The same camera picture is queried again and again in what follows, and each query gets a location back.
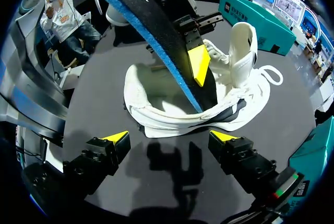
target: white shirt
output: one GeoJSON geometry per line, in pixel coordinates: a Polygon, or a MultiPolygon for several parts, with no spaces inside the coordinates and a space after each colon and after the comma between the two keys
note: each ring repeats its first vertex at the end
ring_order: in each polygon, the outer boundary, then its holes
{"type": "Polygon", "coordinates": [[[45,0],[45,11],[50,6],[54,9],[52,19],[44,12],[40,20],[41,27],[52,32],[62,43],[84,22],[83,16],[74,8],[73,0],[54,0],[51,3],[45,0]]]}

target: teal display stand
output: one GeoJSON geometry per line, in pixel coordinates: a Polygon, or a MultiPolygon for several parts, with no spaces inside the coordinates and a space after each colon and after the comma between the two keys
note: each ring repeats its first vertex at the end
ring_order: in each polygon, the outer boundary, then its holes
{"type": "Polygon", "coordinates": [[[309,195],[321,177],[334,146],[333,117],[318,125],[309,134],[301,147],[290,157],[289,166],[305,175],[304,181],[289,199],[292,213],[309,195]]]}
{"type": "Polygon", "coordinates": [[[220,0],[219,11],[231,25],[244,21],[255,27],[260,50],[287,55],[296,40],[284,23],[248,0],[220,0]]]}

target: white sneaker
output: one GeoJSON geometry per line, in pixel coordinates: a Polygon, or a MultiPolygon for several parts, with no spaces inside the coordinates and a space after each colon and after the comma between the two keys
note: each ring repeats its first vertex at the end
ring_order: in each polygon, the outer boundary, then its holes
{"type": "Polygon", "coordinates": [[[218,104],[203,113],[194,110],[165,67],[138,64],[128,69],[125,105],[131,116],[144,127],[147,137],[178,136],[203,126],[234,131],[252,120],[267,104],[269,82],[282,84],[283,77],[274,67],[253,69],[257,40],[251,25],[240,22],[233,26],[229,55],[208,40],[204,43],[212,58],[210,69],[216,80],[218,104]],[[266,69],[275,72],[280,80],[274,81],[266,69]]]}

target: gray table surface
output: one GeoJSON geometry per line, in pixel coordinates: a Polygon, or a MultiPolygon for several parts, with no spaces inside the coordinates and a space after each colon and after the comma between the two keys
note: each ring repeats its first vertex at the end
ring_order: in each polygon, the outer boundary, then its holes
{"type": "MultiPolygon", "coordinates": [[[[217,4],[198,2],[199,14],[217,8],[217,4]]],[[[224,21],[205,38],[227,53],[230,32],[231,26],[224,21]]],[[[131,64],[155,60],[145,44],[114,48],[113,38],[113,31],[108,31],[80,76],[66,120],[63,157],[71,161],[92,137],[124,130],[130,132],[132,149],[115,176],[108,176],[86,200],[120,215],[155,215],[158,221],[179,216],[220,223],[247,209],[254,198],[220,169],[207,148],[208,130],[159,139],[146,138],[138,130],[123,109],[124,78],[131,64]]],[[[231,134],[251,139],[261,155],[277,160],[280,172],[315,121],[308,93],[290,59],[259,51],[256,67],[263,65],[280,70],[284,82],[271,85],[270,99],[262,112],[231,134]]]]}

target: blue foam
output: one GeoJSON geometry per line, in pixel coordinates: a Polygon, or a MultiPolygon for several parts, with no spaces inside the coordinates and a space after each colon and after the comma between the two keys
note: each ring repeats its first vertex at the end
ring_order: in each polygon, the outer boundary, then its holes
{"type": "Polygon", "coordinates": [[[171,59],[169,58],[165,50],[162,48],[162,46],[155,39],[155,37],[146,29],[146,27],[141,23],[141,21],[120,0],[106,0],[106,1],[112,4],[116,10],[122,13],[124,18],[140,33],[140,35],[146,40],[146,42],[151,45],[151,47],[158,54],[160,59],[164,62],[165,66],[171,72],[176,82],[183,90],[185,96],[194,106],[195,110],[201,113],[203,110],[201,109],[194,95],[188,88],[182,75],[179,73],[176,66],[171,61],[171,59]]]}

